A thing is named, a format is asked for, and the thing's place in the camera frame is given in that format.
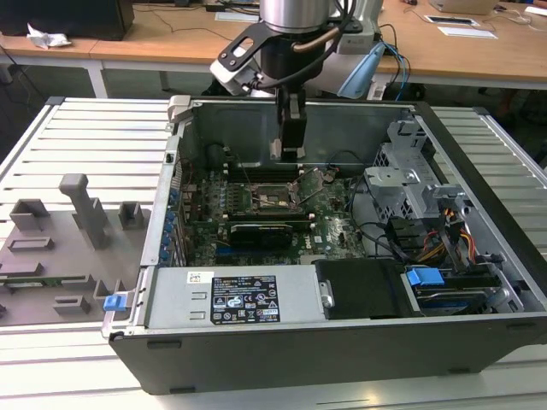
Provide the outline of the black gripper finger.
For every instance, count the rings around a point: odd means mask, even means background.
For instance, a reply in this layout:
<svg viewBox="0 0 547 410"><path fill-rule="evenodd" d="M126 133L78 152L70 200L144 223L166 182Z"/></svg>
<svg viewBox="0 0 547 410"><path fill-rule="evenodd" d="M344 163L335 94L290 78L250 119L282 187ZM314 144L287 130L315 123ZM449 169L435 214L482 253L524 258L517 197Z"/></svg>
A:
<svg viewBox="0 0 547 410"><path fill-rule="evenodd" d="M283 96L281 103L281 143L283 149L303 146L307 125L304 96Z"/></svg>

